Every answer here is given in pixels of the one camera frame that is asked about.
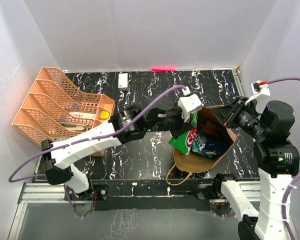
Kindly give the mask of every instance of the white box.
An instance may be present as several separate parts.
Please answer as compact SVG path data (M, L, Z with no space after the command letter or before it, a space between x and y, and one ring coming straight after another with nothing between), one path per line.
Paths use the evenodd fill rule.
M128 91L128 73L119 73L118 78L119 91Z

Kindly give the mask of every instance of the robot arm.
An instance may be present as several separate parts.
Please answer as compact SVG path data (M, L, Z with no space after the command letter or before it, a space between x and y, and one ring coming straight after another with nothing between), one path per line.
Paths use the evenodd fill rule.
M289 240L283 219L284 193L299 171L299 152L287 140L295 122L293 108L281 101L270 101L262 114L256 112L256 100L238 97L233 103L214 108L213 114L227 128L242 128L254 138L253 151L259 167L261 193L260 212L243 194L232 176L218 174L215 190L229 201L239 221L240 239Z
M41 143L42 150L59 148L43 155L45 175L49 184L65 184L82 199L87 199L94 192L90 179L80 172L74 163L86 156L109 147L119 146L133 140L142 139L147 132L171 131L173 137L191 130L189 123L191 114L199 111L202 103L197 95L180 97L177 106L170 110L153 108L146 117L142 116L122 133L116 132L127 126L141 112L132 106L114 116L99 126L64 141ZM93 139L95 136L109 136Z

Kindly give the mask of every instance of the black marble surface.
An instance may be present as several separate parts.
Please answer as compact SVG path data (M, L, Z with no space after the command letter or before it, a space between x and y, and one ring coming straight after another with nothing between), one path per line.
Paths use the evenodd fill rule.
M106 94L115 101L114 113L131 105L147 106L155 97L173 85L188 86L205 107L232 102L239 94L231 70L190 70L167 72L129 72L128 91L118 90L118 72L68 73L67 76L87 93ZM157 107L171 108L181 96L176 90ZM233 173L238 178L258 178L253 155L253 139L241 129L234 129L237 139L220 163L213 169L191 178L210 179L217 173ZM92 180L163 179L174 164L169 132L150 132L142 140L105 150L104 157L88 156L75 163ZM43 173L40 164L38 173ZM175 169L170 178L184 178L188 173Z

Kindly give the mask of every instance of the paper bag handle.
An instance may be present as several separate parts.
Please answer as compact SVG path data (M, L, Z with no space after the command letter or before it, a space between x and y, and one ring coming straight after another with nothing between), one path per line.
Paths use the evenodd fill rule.
M166 177L165 177L166 183L169 184L169 185L171 185L171 186L178 186L178 185L183 184L185 181L188 180L188 178L189 178L189 177L191 176L191 174L192 174L192 172L189 172L188 176L186 176L185 179L183 179L181 182L178 182L178 183L170 183L170 182L168 182L168 176L169 176L169 174L171 173L172 169L174 169L175 167L176 167L176 164L174 164L174 165L170 168L170 170L168 171L168 173L166 174Z

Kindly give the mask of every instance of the orange plastic file organizer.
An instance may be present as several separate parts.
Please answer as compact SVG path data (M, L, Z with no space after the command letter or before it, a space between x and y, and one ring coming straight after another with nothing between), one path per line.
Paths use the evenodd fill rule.
M60 69L43 67L12 125L40 146L45 139L68 139L95 128L106 121L99 119L100 111L107 111L112 116L114 109L115 101L105 94L82 92ZM94 117L76 117L78 114L71 112L82 113L83 117L94 114ZM71 127L78 124L84 129L70 130L68 124ZM93 155L103 156L104 152L102 150Z

